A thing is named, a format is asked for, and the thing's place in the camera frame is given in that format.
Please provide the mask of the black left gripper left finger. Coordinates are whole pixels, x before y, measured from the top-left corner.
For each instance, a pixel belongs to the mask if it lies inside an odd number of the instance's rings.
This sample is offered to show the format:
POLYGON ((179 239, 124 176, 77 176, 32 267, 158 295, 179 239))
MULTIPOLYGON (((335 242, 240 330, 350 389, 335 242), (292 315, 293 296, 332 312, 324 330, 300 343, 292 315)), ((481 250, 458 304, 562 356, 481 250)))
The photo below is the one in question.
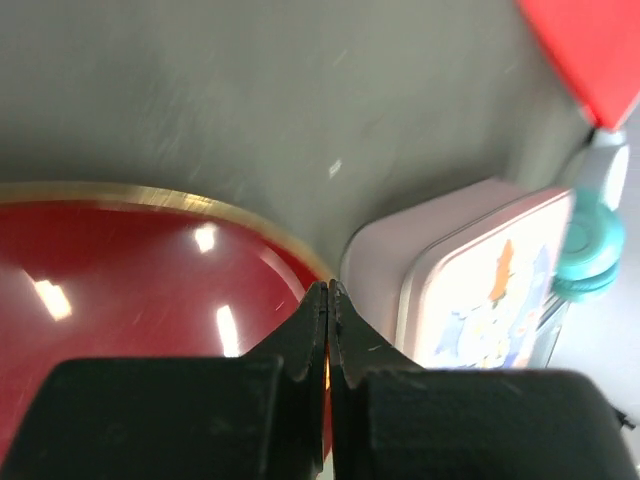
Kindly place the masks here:
POLYGON ((5 479, 313 479, 323 469, 328 287, 236 358, 68 360, 46 378, 5 479))

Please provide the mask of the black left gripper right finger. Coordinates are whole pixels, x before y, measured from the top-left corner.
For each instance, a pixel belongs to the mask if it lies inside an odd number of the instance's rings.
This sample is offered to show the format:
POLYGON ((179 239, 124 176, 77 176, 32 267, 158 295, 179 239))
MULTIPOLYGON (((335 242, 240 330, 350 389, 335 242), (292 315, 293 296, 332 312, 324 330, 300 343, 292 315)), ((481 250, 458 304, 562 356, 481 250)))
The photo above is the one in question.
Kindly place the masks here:
POLYGON ((339 479, 634 479, 618 414, 572 371, 426 369, 328 287, 339 479))

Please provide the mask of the cookie tin with paper cups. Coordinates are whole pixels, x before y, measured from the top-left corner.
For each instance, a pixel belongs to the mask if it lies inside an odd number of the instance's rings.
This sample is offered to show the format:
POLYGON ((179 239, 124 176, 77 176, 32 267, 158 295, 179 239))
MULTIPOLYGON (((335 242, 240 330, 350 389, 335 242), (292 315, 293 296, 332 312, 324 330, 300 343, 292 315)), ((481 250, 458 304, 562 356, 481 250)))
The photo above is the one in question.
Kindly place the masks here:
POLYGON ((528 193, 489 179, 361 228, 344 253, 340 279, 359 314, 394 347, 403 281, 431 243, 528 193))

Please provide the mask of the silver tin lid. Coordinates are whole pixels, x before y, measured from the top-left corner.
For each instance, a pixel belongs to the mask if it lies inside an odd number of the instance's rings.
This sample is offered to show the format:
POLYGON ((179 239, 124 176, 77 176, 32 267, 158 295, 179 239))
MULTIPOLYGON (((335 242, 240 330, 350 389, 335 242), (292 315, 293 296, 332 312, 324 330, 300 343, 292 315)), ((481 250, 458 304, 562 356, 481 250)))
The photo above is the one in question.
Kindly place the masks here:
POLYGON ((428 245, 401 288, 394 345, 431 369, 525 368, 574 204, 528 193, 428 245))

